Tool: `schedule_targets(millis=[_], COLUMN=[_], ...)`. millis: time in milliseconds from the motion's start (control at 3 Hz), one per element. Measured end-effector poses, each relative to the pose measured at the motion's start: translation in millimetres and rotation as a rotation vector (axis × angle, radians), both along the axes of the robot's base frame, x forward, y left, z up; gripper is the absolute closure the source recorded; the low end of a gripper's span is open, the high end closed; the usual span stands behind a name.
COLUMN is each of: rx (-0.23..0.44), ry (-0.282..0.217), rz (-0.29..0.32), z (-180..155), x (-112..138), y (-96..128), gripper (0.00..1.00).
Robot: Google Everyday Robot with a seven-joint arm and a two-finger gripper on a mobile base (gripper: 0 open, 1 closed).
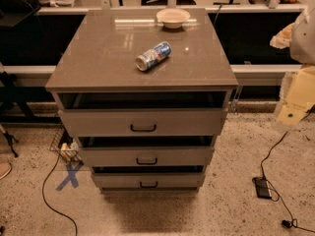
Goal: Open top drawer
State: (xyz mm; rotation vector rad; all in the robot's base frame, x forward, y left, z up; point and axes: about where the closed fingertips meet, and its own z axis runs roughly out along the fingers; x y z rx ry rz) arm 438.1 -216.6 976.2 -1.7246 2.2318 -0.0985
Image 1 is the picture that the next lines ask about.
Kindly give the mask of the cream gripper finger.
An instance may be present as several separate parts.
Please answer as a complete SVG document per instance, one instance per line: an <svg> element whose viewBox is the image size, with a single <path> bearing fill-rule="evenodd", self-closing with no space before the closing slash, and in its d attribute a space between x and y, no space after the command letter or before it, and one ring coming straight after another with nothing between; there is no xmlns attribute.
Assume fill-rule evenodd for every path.
<svg viewBox="0 0 315 236"><path fill-rule="evenodd" d="M294 24L289 24L276 35L274 35L270 41L270 45L277 49L285 49L290 47L293 26Z"/></svg>

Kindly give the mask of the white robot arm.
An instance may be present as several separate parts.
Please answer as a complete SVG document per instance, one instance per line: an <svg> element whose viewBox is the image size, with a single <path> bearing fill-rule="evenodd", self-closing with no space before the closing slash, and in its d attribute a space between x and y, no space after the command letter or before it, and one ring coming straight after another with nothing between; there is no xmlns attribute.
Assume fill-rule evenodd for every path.
<svg viewBox="0 0 315 236"><path fill-rule="evenodd" d="M277 121L297 125L315 105L315 8L309 5L270 41L272 47L289 48L290 57L301 64L294 73L285 75L281 102L275 111Z"/></svg>

